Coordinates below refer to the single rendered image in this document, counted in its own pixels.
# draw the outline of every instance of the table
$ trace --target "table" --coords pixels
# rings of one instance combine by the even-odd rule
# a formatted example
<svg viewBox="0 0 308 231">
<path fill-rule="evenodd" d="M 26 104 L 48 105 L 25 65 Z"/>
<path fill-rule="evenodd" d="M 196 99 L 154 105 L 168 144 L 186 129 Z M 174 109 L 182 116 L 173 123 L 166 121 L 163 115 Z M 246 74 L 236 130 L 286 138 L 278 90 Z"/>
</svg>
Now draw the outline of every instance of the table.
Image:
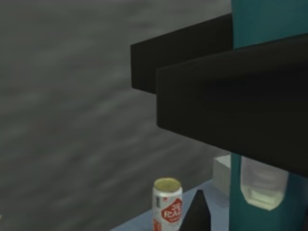
<svg viewBox="0 0 308 231">
<path fill-rule="evenodd" d="M 229 227 L 229 199 L 216 189 L 212 180 L 191 189 L 183 195 L 183 216 L 186 214 L 196 190 L 204 191 L 206 201 L 211 211 L 212 231 L 228 231 Z M 152 231 L 151 210 L 125 222 L 110 231 Z"/>
</svg>

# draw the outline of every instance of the gold can top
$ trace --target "gold can top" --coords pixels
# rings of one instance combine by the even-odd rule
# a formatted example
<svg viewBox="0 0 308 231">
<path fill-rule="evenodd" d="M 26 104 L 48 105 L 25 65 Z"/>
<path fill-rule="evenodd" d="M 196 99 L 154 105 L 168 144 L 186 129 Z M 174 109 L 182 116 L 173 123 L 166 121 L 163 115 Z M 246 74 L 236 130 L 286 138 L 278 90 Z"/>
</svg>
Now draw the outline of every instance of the gold can top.
<svg viewBox="0 0 308 231">
<path fill-rule="evenodd" d="M 155 180 L 154 188 L 164 193 L 174 193 L 181 188 L 181 183 L 174 178 L 159 178 Z"/>
</svg>

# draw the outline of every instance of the teal cylinder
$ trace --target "teal cylinder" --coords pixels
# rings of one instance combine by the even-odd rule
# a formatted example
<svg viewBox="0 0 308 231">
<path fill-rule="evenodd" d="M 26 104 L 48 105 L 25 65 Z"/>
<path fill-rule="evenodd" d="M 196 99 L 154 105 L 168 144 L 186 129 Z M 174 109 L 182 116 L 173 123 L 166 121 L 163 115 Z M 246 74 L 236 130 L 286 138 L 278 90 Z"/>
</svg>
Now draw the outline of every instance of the teal cylinder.
<svg viewBox="0 0 308 231">
<path fill-rule="evenodd" d="M 308 33 L 308 0 L 231 0 L 231 5 L 234 48 Z M 284 200 L 267 211 L 246 202 L 240 174 L 241 156 L 232 154 L 229 231 L 303 230 L 307 179 L 290 173 Z"/>
</svg>

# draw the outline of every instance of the white can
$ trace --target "white can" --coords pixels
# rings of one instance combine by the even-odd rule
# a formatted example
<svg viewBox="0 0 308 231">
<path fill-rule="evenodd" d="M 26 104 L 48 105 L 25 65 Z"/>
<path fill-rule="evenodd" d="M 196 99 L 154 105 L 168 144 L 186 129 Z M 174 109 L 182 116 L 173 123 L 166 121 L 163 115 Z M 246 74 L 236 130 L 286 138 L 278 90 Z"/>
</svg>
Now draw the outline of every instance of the white can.
<svg viewBox="0 0 308 231">
<path fill-rule="evenodd" d="M 153 187 L 153 231 L 178 231 L 182 220 L 181 183 L 159 178 Z"/>
</svg>

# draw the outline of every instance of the blurry gray wall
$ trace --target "blurry gray wall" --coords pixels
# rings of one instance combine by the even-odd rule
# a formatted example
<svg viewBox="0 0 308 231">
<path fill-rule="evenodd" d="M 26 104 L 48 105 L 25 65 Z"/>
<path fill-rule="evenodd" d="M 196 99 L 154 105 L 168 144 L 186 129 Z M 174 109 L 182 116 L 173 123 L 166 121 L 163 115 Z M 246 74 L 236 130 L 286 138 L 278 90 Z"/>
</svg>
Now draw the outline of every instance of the blurry gray wall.
<svg viewBox="0 0 308 231">
<path fill-rule="evenodd" d="M 220 150 L 160 130 L 132 90 L 129 46 L 230 11 L 228 0 L 0 3 L 1 231 L 108 231 L 189 189 Z"/>
</svg>

